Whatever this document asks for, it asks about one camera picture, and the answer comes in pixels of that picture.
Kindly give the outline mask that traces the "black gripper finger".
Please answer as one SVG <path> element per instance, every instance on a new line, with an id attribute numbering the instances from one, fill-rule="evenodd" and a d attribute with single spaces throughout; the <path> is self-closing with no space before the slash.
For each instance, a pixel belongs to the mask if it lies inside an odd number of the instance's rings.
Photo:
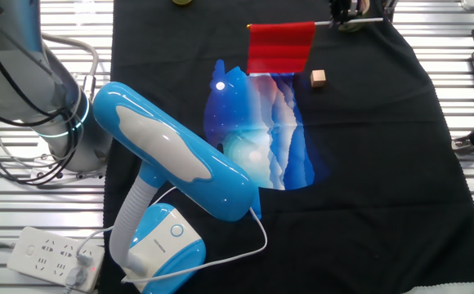
<path id="1" fill-rule="evenodd" d="M 329 1 L 331 23 L 341 25 L 348 19 L 348 0 L 330 0 Z"/>
<path id="2" fill-rule="evenodd" d="M 355 19 L 362 14 L 362 1 L 361 0 L 350 0 L 348 4 L 347 17 L 349 19 Z"/>

